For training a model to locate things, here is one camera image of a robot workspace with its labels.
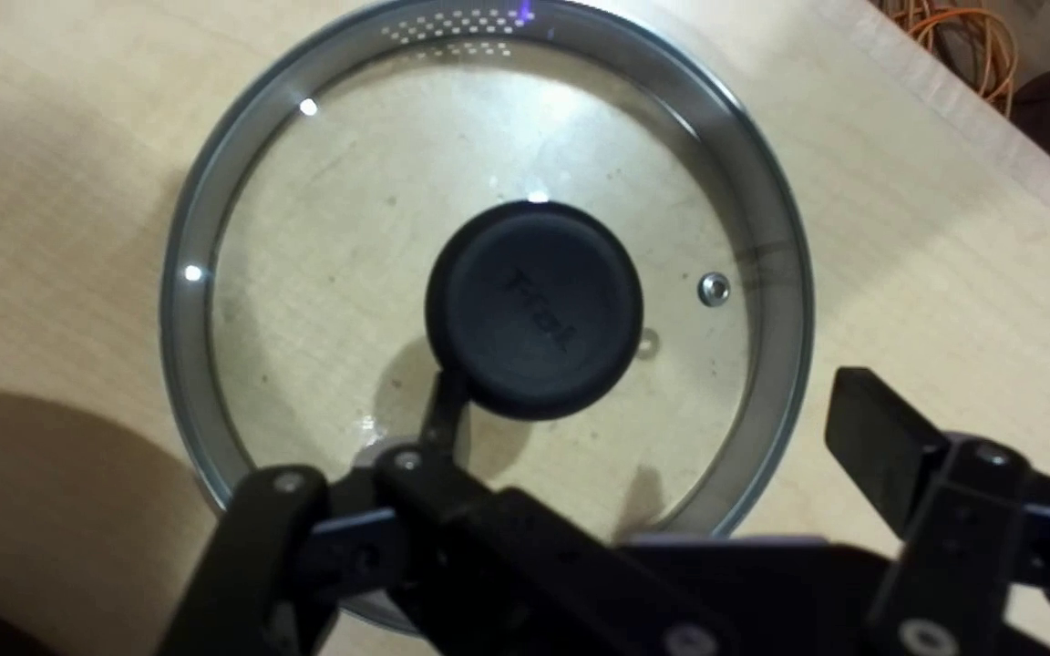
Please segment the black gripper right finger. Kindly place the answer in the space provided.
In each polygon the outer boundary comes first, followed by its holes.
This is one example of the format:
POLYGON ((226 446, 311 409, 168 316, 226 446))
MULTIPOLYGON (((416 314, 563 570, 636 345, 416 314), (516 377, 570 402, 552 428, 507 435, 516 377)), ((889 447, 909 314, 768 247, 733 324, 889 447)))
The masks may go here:
POLYGON ((901 553, 869 608, 883 656, 1050 656, 1008 620, 1011 587, 1050 601, 1050 475, 932 428, 872 370, 838 370, 825 446, 901 553))

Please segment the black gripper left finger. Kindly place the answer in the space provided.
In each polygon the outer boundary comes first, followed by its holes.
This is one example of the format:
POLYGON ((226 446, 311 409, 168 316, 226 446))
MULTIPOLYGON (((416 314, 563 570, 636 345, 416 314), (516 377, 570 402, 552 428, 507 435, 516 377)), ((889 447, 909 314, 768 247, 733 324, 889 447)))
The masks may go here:
POLYGON ((263 466, 226 501, 158 656, 317 656, 370 596, 445 656, 612 656, 612 566, 541 501, 460 471, 439 437, 341 480, 263 466))

